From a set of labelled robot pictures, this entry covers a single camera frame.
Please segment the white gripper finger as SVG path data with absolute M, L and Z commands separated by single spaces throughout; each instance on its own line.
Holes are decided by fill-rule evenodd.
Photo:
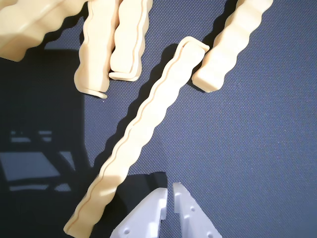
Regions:
M 179 215 L 183 238 L 222 237 L 183 184 L 173 184 L 173 196 L 174 212 Z
M 111 238 L 158 238 L 166 219 L 167 189 L 157 188 L 147 195 L 113 230 Z

